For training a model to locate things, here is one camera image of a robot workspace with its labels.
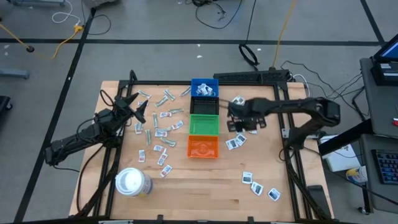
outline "gray floor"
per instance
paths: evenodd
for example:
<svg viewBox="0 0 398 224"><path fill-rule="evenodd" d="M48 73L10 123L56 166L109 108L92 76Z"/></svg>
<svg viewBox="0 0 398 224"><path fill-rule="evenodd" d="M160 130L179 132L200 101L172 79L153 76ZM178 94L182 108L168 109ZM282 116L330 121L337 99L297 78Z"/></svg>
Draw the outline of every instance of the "gray floor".
<svg viewBox="0 0 398 224"><path fill-rule="evenodd" d="M80 1L70 0L73 13L81 19ZM218 39L246 38L251 7L254 0L245 0L234 21L223 30L203 26L195 19L195 7L181 0L122 0L119 4L102 7L96 13L106 14L113 22L104 35L89 35L89 39ZM290 1L258 1L254 11L250 40L277 40ZM397 32L394 0L367 0L384 39ZM237 0L220 1L229 19L238 6ZM64 39L73 32L76 23L69 18L54 24L51 15L68 8L33 4L13 6L0 1L4 25L22 38ZM199 16L214 26L217 10L212 6L200 9ZM91 32L101 32L107 26L103 18L93 22ZM0 30L0 38L9 38ZM284 34L284 40L377 41L360 0L297 2ZM38 52L52 55L55 44L33 44ZM50 123L55 105L69 71L77 44L65 44L55 60L48 61L28 54L18 44L0 44L0 67L26 69L29 80L0 78L0 95L9 95L14 109L8 114L0 132L0 223L11 222L25 190L32 167ZM261 62L259 69L267 70L272 63L275 45L252 45ZM285 60L304 63L319 72L324 81L337 88L359 74L359 59L374 54L379 47L298 46L283 45L277 66ZM308 82L321 85L317 77L298 65L286 64L293 73L300 73ZM54 139L69 135L84 119L92 117L103 80L127 78L134 69L140 80L189 80L212 77L214 73L251 71L238 52L237 45L197 44L85 44L63 107ZM362 86L360 80L349 90ZM322 96L321 89L310 86L313 96ZM352 95L346 96L348 102ZM328 133L340 133L358 124L358 115L342 100L342 122ZM367 112L364 94L359 106ZM82 153L70 156L62 167L80 168ZM66 217L70 208L77 174L43 166L29 204L25 221ZM365 216L356 211L363 205L360 189L326 173L336 218L346 222L394 223L398 215L376 211Z"/></svg>

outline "orange bin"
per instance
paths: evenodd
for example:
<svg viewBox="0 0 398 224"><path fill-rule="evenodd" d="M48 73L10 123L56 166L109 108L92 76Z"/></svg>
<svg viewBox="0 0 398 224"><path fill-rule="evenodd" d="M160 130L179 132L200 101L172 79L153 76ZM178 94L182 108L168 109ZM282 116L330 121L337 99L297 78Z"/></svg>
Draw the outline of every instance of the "orange bin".
<svg viewBox="0 0 398 224"><path fill-rule="evenodd" d="M218 158L218 136L189 136L188 157Z"/></svg>

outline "yellow cable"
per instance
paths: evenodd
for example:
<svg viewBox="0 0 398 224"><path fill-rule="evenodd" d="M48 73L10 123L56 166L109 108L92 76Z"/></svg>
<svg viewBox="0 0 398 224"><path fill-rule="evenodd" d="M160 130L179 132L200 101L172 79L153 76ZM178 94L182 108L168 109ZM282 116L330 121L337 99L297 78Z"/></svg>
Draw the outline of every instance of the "yellow cable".
<svg viewBox="0 0 398 224"><path fill-rule="evenodd" d="M0 27L3 28L7 33L9 33L14 39L16 39L16 40L17 40L20 44L22 44L26 49L29 49L29 48L30 48L30 46L28 46L27 44L23 43L23 41L21 41L17 36L15 36L11 31L9 31L5 26L3 26L2 24L0 24ZM43 56L43 55L41 55L40 53L37 53L37 52L34 52L34 53L35 53L36 55L38 55L40 58L43 58L43 59L49 59L49 60L54 59L54 58L57 56L60 47L61 47L64 43L68 42L70 39L74 38L74 36L76 36L77 33L79 33L80 31L83 30L83 27L82 27L82 26L78 26L78 25L75 25L74 28L75 28L74 33L73 33L69 38L67 38L66 40L64 40L64 41L61 42L60 44L58 44L57 48L55 49L55 53L54 53L54 55L53 55L52 57L47 58L46 56Z"/></svg>
<svg viewBox="0 0 398 224"><path fill-rule="evenodd" d="M278 43L276 45L275 57L274 57L274 62L272 63L272 68L275 67L276 58L278 57L280 40L282 39L282 36L283 36L284 31L286 29L287 22L289 21L290 15L292 14L292 11L293 11L293 8L294 8L295 5L296 5L296 0L292 0L292 5L290 6L289 12L287 13L287 16L286 16L286 19L285 19L285 24L284 24L284 26L282 28L282 31L280 32Z"/></svg>
<svg viewBox="0 0 398 224"><path fill-rule="evenodd" d="M28 45L26 45L25 43L23 43L17 36L15 36L11 31L9 31L5 26L3 26L2 24L0 24L0 27L2 29L4 29L9 35L11 35L14 39L16 39L20 44L22 44L24 47L26 47L27 49L29 48Z"/></svg>

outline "white cable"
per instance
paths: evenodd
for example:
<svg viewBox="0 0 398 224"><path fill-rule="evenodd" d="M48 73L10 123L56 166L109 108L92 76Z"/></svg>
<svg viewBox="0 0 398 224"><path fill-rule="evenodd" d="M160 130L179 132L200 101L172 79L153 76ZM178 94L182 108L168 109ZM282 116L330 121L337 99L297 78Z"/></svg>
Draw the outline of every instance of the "white cable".
<svg viewBox="0 0 398 224"><path fill-rule="evenodd" d="M78 21L77 21L77 23L76 23L76 25L79 25L80 24L80 18L79 17L77 17L77 16L75 16L75 15L72 15L72 11L73 11L73 6L72 6L72 4L70 4L70 2L68 1L68 0L65 0L68 4L69 4L69 6L70 6L70 12L69 13L66 13L66 12L56 12L56 13L54 13L53 15L52 15L52 21L54 22L54 23L63 23L63 22L65 22L70 16L72 16L72 17L75 17L76 19L78 19ZM55 19L54 19L54 16L56 16L56 15L59 15L59 14L61 14L61 15L66 15L66 17L64 18L64 19L62 19L61 21L56 21Z"/></svg>
<svg viewBox="0 0 398 224"><path fill-rule="evenodd" d="M304 76L301 75L301 74L296 74L296 75L293 76L293 78L294 78L294 77L297 77L297 76L300 76L300 77L304 80L304 83L305 83L305 85L307 86L307 91L308 91L308 96L307 96L307 97L310 97L310 96L311 96L311 92L310 92L310 87L309 87L309 85L308 85L308 83L307 83L307 80L306 80L306 79L304 78Z"/></svg>

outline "keyboard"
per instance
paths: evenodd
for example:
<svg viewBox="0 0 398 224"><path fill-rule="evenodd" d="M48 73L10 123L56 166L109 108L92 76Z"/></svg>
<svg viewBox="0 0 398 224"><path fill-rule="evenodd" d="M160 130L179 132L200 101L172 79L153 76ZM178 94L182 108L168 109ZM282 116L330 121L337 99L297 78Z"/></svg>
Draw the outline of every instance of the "keyboard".
<svg viewBox="0 0 398 224"><path fill-rule="evenodd" d="M258 72L233 72L217 73L213 75L219 81L225 82L286 82L289 77L288 70L258 71Z"/></svg>
<svg viewBox="0 0 398 224"><path fill-rule="evenodd" d="M398 150L373 149L372 155L380 182L398 185Z"/></svg>

